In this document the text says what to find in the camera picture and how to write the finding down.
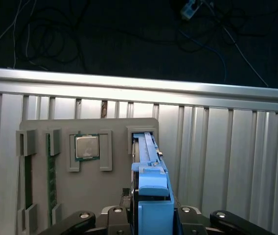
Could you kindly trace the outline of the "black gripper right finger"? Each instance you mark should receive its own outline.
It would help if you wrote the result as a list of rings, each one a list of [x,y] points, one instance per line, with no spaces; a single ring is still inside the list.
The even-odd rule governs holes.
[[[177,208],[178,235],[271,235],[272,232],[229,211],[217,210],[205,217],[194,207]]]

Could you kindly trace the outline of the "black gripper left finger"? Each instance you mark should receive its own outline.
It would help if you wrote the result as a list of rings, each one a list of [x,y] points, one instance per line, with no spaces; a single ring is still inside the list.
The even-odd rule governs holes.
[[[96,217],[91,211],[78,211],[40,232],[42,235],[131,235],[128,211],[112,207]]]

